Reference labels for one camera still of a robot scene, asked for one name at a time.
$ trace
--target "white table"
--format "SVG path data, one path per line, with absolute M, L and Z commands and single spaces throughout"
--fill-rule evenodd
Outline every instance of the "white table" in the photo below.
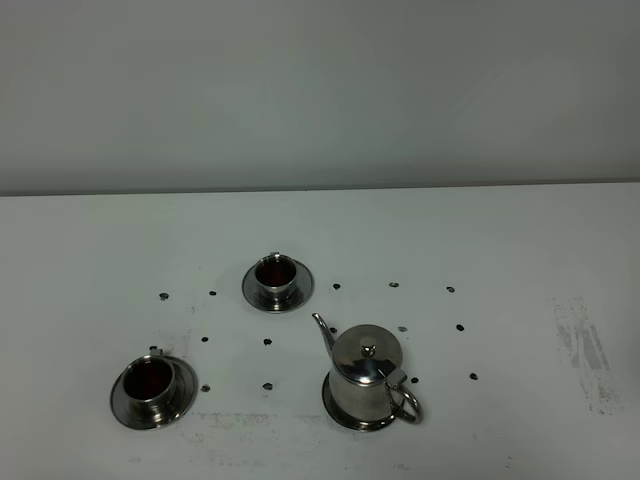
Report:
M 0 475 L 637 479 L 639 207 L 640 184 L 0 199 Z M 242 297 L 273 251 L 315 276 L 295 312 Z M 315 311 L 394 332 L 427 421 L 335 425 Z M 110 389 L 151 345 L 211 390 L 127 430 Z

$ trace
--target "stainless steel teapot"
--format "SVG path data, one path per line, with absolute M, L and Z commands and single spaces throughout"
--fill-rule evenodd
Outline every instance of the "stainless steel teapot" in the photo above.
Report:
M 420 423 L 420 402 L 404 386 L 400 343 L 377 325 L 358 325 L 335 339 L 322 317 L 314 313 L 333 369 L 325 378 L 322 396 L 329 415 L 358 431 L 379 430 L 396 418 Z M 404 409 L 407 401 L 413 414 Z

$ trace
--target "teapot handle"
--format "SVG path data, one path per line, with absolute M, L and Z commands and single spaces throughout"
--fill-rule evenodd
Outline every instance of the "teapot handle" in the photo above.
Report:
M 411 390 L 409 390 L 402 384 L 389 385 L 389 388 L 400 393 L 407 400 L 407 402 L 409 402 L 409 406 L 411 407 L 411 410 L 413 410 L 413 414 L 411 414 L 404 408 L 400 408 L 397 414 L 398 418 L 401 418 L 407 423 L 420 423 L 424 418 L 424 413 L 422 411 L 422 407 L 420 406 L 420 402 L 415 397 L 415 395 L 411 393 Z

